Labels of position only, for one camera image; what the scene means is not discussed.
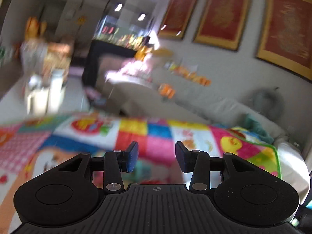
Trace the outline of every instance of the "ceiling light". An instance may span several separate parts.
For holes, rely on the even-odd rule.
[[[122,8],[122,4],[119,3],[118,6],[115,8],[115,11],[120,11],[121,8]]]
[[[138,18],[138,21],[142,21],[142,20],[145,18],[145,16],[146,16],[146,15],[142,13],[142,14],[140,15],[140,17]]]

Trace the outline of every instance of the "red artwork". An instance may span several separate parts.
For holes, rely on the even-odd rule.
[[[257,57],[312,80],[312,0],[267,0]]]
[[[197,0],[170,0],[159,37],[182,39]]]
[[[207,0],[194,42],[237,50],[250,0]]]

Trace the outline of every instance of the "yellow square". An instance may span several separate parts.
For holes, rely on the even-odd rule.
[[[210,130],[207,125],[200,123],[189,123],[176,120],[167,120],[167,122],[171,127],[179,127],[183,129],[195,129],[195,130]]]
[[[137,119],[121,119],[119,131],[147,135],[147,122],[139,121]]]

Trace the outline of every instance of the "gray round object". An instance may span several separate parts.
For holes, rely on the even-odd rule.
[[[283,97],[276,90],[261,89],[252,97],[252,108],[272,121],[281,116],[283,106]]]
[[[206,190],[208,187],[206,184],[204,183],[195,183],[194,185],[192,185],[192,188],[197,190],[197,191],[204,191]]]
[[[106,186],[106,189],[110,191],[118,191],[121,189],[121,185],[117,183],[110,183]]]

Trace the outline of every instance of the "white bottle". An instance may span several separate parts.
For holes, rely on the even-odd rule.
[[[60,108],[63,74],[63,69],[55,69],[52,72],[48,100],[48,113],[57,113]]]

